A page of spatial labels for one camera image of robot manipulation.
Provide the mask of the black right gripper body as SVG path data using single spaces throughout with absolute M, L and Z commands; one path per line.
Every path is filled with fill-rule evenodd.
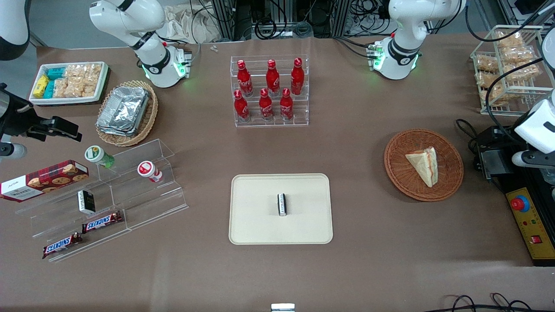
M 0 136 L 23 136 L 42 141 L 42 134 L 31 133 L 33 127 L 42 120 L 36 114 L 33 104 L 6 90 L 7 85 L 0 85 L 1 117 Z

